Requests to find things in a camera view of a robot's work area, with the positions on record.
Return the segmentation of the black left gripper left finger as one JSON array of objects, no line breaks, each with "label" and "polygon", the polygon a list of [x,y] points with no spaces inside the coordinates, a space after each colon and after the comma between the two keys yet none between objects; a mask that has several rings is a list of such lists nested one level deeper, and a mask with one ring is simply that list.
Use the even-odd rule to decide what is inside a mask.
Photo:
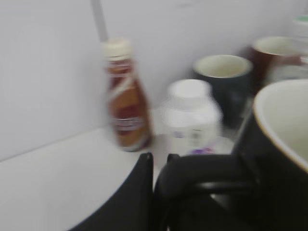
[{"label": "black left gripper left finger", "polygon": [[153,167],[151,153],[139,156],[117,191],[73,231],[150,231],[152,223]]}]

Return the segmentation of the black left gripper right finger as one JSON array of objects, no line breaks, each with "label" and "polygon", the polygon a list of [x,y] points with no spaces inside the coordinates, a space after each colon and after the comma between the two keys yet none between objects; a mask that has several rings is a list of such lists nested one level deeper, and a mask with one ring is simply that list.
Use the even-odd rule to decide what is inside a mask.
[{"label": "black left gripper right finger", "polygon": [[230,231],[227,211],[211,197],[165,201],[158,210],[160,231]]}]

